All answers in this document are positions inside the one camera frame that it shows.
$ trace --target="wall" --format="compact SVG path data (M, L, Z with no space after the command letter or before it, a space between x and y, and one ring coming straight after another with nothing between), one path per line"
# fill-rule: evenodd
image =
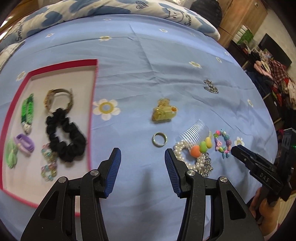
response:
M296 47L275 12L268 9L267 13L265 20L254 36L254 40L260 43L264 35L268 34L291 59L292 64L288 73L296 81Z

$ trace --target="human hand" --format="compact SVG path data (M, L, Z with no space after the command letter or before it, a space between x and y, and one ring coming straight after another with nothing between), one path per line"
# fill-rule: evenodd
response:
M255 197L252 200L249 210L251 211L254 218L256 218L255 207L258 203L258 199L261 194L261 188L256 191ZM263 216L262 223L259 225L263 236L267 236L273 230L275 230L278 218L279 218L280 202L277 201L274 207L269 206L267 199L265 198L259 207L259 212Z

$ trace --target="blue gripper pad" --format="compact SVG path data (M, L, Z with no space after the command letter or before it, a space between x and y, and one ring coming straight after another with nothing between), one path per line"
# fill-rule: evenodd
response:
M117 173L118 173L118 169L121 163L121 151L120 149L116 148L116 150L114 149L109 158L109 161L111 161L111 165L109 168L109 171L107 173L106 176L106 185L105 185L105 189L104 189L104 196L107 198L109 196L109 194L113 191L113 187L114 187L114 183L117 177Z
M169 155L168 150L165 151L165 165L168 170L168 175L170 177L170 182L172 184L174 192L177 194L178 197L180 197L181 194L181 182L179 174L176 170L176 167L174 165L174 162Z

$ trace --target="white tray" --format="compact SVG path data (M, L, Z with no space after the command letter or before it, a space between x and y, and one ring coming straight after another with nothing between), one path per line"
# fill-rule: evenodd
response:
M64 62L34 70L26 75L10 104L0 137L0 158L2 158L0 188L8 195L32 207L37 207L60 176L66 176L70 180L82 177L90 170L91 106L97 63L96 59ZM74 105L67 116L71 122L77 124L87 138L87 146L79 160L65 163L58 159L57 176L53 181L45 182L41 176L41 167L47 163L41 154L41 149L49 142L45 123L49 114L44 107L44 98L48 90L58 88L72 89ZM35 150L29 157L18 151L17 164L10 169L5 161L4 143L23 133L20 123L21 106L23 100L31 93L34 94L34 118L29 137L35 144ZM56 95L52 110L59 107L66 108L68 102L69 99L65 94ZM67 144L69 143L68 134L60 128L57 129L57 135L60 141L65 140ZM79 214L79 197L76 197L75 211Z

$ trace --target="wooden cabinet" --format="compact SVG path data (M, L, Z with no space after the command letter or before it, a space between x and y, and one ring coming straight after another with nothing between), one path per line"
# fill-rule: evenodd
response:
M220 24L221 38L218 43L220 43L223 47L228 47L231 39L241 28L243 20L249 12L252 4L254 4L254 1L255 0L232 0L230 2L230 5L224 13ZM223 8L229 4L229 1L226 0L220 0L220 2Z
M233 0L218 0L218 3L222 10L222 17L226 14L228 8L230 7Z
M15 25L24 16L27 16L39 9L37 0L22 0L9 14L7 22L0 28L0 35L8 28Z
M263 3L260 0L254 1L243 21L243 24L251 30L253 35L255 35L266 16L267 10Z

